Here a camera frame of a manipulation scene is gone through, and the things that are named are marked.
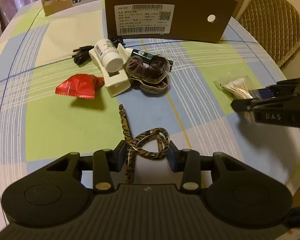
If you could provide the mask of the leopard print hair claw clip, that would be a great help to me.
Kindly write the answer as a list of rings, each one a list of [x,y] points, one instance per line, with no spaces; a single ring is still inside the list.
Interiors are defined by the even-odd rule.
[[[126,183],[133,184],[137,156],[139,155],[144,159],[153,161],[164,159],[170,148],[170,136],[166,129],[159,127],[147,130],[138,136],[133,137],[123,104],[119,105],[119,115],[121,119],[123,135],[128,146],[125,171]],[[157,142],[158,151],[151,152],[145,150],[143,147],[153,140]]]

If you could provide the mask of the cotton swabs plastic bag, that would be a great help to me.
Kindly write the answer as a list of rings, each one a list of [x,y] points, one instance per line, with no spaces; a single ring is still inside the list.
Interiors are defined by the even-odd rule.
[[[257,98],[255,86],[247,74],[228,72],[218,77],[214,82],[218,90],[223,92],[232,101],[235,99]]]

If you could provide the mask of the red candy wrapper packet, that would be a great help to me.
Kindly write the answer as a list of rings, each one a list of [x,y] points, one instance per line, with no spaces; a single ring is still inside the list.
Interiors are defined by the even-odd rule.
[[[91,74],[75,74],[55,88],[55,94],[94,99],[96,91],[104,85],[103,77]]]

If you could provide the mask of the white plastic clip holder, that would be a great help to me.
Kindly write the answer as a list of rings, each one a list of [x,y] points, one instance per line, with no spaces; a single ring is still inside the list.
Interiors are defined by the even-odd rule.
[[[104,85],[112,98],[130,88],[131,84],[128,75],[123,68],[121,68],[118,72],[108,73],[104,66],[102,66],[102,63],[98,59],[97,53],[94,49],[89,50],[89,55],[93,63],[101,71],[104,78]]]

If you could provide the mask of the dark purple velvet scrunchie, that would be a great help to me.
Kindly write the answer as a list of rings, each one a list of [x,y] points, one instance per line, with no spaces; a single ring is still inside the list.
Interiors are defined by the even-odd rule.
[[[129,82],[147,94],[161,94],[170,83],[170,63],[162,56],[155,55],[146,66],[140,56],[129,57],[124,69]]]

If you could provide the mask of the white pill bottle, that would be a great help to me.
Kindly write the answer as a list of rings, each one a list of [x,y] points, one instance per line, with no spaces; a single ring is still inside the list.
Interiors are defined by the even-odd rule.
[[[123,58],[111,40],[101,39],[97,41],[94,46],[94,51],[107,72],[117,72],[123,66]]]

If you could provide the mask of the dark green lip balm tube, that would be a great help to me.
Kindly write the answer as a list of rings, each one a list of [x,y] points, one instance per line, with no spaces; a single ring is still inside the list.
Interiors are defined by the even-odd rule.
[[[131,58],[137,59],[141,61],[142,63],[145,63],[147,65],[150,65],[154,60],[166,60],[169,63],[170,71],[173,67],[173,61],[168,60],[160,55],[153,55],[151,53],[147,53],[145,51],[141,51],[138,49],[132,49],[132,48],[126,48],[126,51],[130,55]]]

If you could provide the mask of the plaid tablecloth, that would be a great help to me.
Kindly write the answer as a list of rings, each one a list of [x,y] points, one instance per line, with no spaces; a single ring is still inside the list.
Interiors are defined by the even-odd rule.
[[[245,74],[263,88],[284,75],[257,41],[234,19],[217,44],[142,38],[126,45],[174,62],[161,95],[132,88],[93,100],[55,94],[78,73],[100,76],[92,63],[77,66],[74,49],[106,36],[102,0],[45,16],[40,2],[21,8],[0,37],[0,201],[16,180],[69,153],[114,148],[123,138],[119,105],[133,135],[165,128],[179,148],[200,154],[225,152],[286,184],[300,187],[300,130],[251,124],[233,112],[215,81]],[[7,222],[0,205],[0,231]]]

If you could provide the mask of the brown cardboard shoe box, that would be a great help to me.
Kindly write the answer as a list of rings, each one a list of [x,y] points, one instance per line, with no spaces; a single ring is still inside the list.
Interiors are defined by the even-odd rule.
[[[217,43],[235,0],[104,0],[108,37]]]

